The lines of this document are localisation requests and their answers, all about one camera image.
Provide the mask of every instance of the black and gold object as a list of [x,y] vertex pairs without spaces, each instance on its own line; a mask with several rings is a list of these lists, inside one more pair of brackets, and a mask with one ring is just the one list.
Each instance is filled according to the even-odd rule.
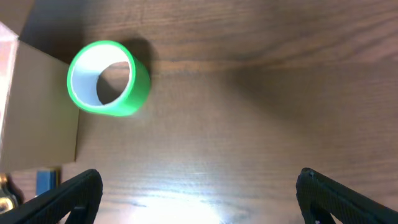
[[0,174],[0,214],[18,207],[18,199],[13,194],[6,174]]

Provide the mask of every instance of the green cylinder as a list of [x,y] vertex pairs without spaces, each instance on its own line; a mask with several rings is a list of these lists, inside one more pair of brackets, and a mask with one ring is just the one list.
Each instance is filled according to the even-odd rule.
[[[101,73],[118,62],[129,64],[129,81],[114,101],[102,104],[97,94],[97,81]],[[87,45],[76,55],[68,71],[68,92],[81,109],[96,114],[129,116],[146,101],[150,90],[150,78],[145,66],[123,45],[101,40]]]

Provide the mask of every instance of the brown wooden surface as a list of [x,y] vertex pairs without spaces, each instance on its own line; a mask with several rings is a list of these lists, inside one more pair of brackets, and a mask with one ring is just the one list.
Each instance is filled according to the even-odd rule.
[[[96,223],[178,223],[157,207],[303,223],[303,167],[398,210],[397,12],[394,1],[37,0],[21,39],[66,62],[117,40],[151,70],[134,116],[80,114],[62,177],[99,170]],[[34,178],[14,174],[26,199]]]

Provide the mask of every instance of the white inner surface of tape roll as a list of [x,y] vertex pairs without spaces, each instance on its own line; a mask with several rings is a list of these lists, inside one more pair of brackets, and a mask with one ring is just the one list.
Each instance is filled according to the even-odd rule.
[[[84,105],[90,107],[105,106],[100,102],[97,94],[97,81],[101,73],[110,65],[117,62],[128,62],[130,68],[129,81],[131,82],[131,63],[127,55],[117,46],[95,45],[83,52],[77,59],[71,74],[72,92]],[[117,103],[126,89],[114,101],[106,106]]]

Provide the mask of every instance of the blue object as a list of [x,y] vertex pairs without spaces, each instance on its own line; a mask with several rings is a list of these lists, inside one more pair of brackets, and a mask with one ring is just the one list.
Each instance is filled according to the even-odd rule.
[[56,170],[40,170],[37,171],[36,177],[36,196],[55,189],[57,187],[58,175]]

